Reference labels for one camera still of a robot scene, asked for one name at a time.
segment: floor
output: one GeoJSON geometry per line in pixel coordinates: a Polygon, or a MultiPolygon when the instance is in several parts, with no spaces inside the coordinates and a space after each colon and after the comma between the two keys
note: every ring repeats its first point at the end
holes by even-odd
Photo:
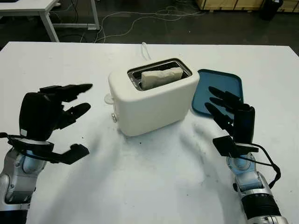
{"type": "MultiPolygon", "coordinates": [[[[74,22],[71,0],[61,0],[62,7],[53,10],[53,22],[74,22]]],[[[96,2],[100,23],[119,11],[156,13],[144,15],[120,13],[103,22],[106,43],[172,43],[172,44],[258,44],[289,45],[299,55],[299,14],[279,13],[272,21],[263,21],[258,12],[201,12],[192,1],[182,0],[100,0],[96,2]],[[183,17],[168,14],[185,14],[183,17]]],[[[78,0],[78,22],[93,22],[90,1],[78,0]]],[[[94,42],[97,31],[57,29],[62,42],[94,42]]],[[[103,33],[98,33],[98,41],[103,33]]],[[[0,20],[0,48],[8,41],[50,41],[43,24],[34,17],[3,17],[0,20]]]]}

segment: white table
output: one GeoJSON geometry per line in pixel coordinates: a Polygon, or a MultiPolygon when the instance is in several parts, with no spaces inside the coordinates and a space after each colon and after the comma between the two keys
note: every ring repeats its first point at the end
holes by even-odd
{"type": "Polygon", "coordinates": [[[52,42],[59,42],[54,27],[99,29],[99,19],[95,0],[91,0],[94,24],[52,24],[49,11],[58,0],[18,0],[17,2],[0,2],[0,16],[40,16],[52,42]]]}
{"type": "MultiPolygon", "coordinates": [[[[237,74],[245,102],[256,108],[254,142],[280,166],[272,189],[281,213],[296,223],[299,210],[299,58],[284,46],[148,45],[151,57],[180,57],[195,69],[237,74]]],[[[211,119],[189,112],[183,121],[128,138],[104,103],[108,75],[144,60],[141,45],[10,42],[0,52],[0,131],[18,133],[25,93],[53,84],[93,83],[67,105],[91,110],[49,141],[62,153],[72,143],[91,154],[69,166],[47,164],[29,212],[30,224],[244,224],[232,174],[212,144],[226,135],[211,119]]],[[[10,146],[0,142],[0,158],[10,146]]],[[[266,160],[262,153],[255,155],[266,160]]],[[[257,165],[270,182],[271,168],[257,165]]]]}

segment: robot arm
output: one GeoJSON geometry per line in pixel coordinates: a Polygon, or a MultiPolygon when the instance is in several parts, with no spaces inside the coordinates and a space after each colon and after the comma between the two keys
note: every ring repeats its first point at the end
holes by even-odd
{"type": "Polygon", "coordinates": [[[50,86],[25,95],[19,117],[20,135],[0,133],[0,138],[8,138],[12,145],[0,174],[1,223],[26,223],[37,177],[47,161],[72,164],[89,154],[87,148],[78,144],[63,154],[54,153],[54,144],[47,139],[53,130],[75,123],[90,109],[84,103],[64,111],[61,103],[71,102],[91,87],[92,84],[50,86]]]}
{"type": "Polygon", "coordinates": [[[271,188],[281,176],[279,167],[262,146],[252,143],[255,109],[230,92],[222,92],[214,87],[209,87],[209,90],[217,97],[210,98],[212,103],[225,107],[234,114],[234,119],[231,119],[213,104],[205,103],[215,122],[230,135],[213,139],[213,143],[220,155],[226,156],[227,165],[235,175],[233,188],[239,194],[247,223],[288,224],[286,218],[281,216],[271,192],[271,188]],[[264,151],[270,164],[255,160],[252,152],[258,152],[259,148],[264,151]],[[277,175],[270,184],[256,170],[257,163],[271,166],[276,171],[277,175]]]}

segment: toaster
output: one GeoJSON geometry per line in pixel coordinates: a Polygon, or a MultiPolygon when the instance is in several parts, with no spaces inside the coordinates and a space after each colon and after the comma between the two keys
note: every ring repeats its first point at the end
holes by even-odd
{"type": "Polygon", "coordinates": [[[199,74],[177,58],[147,61],[113,71],[108,78],[110,94],[105,102],[112,104],[112,117],[127,136],[150,132],[184,119],[191,107],[199,74]],[[181,78],[158,87],[142,89],[142,72],[180,67],[181,78]]]}

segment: blue plastic tray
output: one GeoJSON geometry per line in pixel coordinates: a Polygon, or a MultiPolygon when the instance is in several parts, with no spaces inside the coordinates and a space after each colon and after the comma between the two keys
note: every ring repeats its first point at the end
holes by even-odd
{"type": "MultiPolygon", "coordinates": [[[[210,93],[208,89],[209,86],[216,87],[222,91],[229,91],[236,96],[239,96],[243,103],[242,81],[238,76],[207,69],[201,69],[198,73],[200,75],[200,80],[192,101],[192,108],[195,112],[211,116],[210,112],[205,107],[205,103],[210,102],[209,98],[215,97],[210,93]]],[[[227,112],[223,107],[216,107],[223,114],[227,114],[233,118],[233,114],[227,112]]]]}

